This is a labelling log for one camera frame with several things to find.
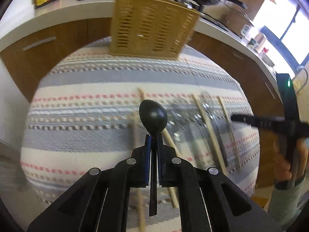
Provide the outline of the right hand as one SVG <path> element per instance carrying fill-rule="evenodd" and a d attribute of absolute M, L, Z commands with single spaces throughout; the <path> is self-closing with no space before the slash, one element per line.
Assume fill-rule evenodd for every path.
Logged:
<path fill-rule="evenodd" d="M 289 181 L 293 174 L 290 171 L 291 164 L 285 159 L 284 155 L 280 153 L 279 142 L 276 140 L 273 144 L 275 151 L 275 166 L 274 175 L 277 181 Z M 301 138 L 297 140 L 296 149 L 299 153 L 299 166 L 296 174 L 296 180 L 301 179 L 305 173 L 305 169 L 308 165 L 308 148 L 305 143 L 305 139 Z"/>

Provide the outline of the grey sleeve forearm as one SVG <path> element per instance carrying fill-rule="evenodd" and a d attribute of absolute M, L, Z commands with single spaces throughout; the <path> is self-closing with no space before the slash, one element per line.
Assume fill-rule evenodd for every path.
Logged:
<path fill-rule="evenodd" d="M 300 213 L 297 209 L 297 204 L 305 179 L 306 176 L 304 174 L 300 179 L 295 181 L 294 188 L 284 188 L 283 182 L 275 181 L 268 207 L 268 214 L 280 225 L 283 231 L 291 226 Z"/>

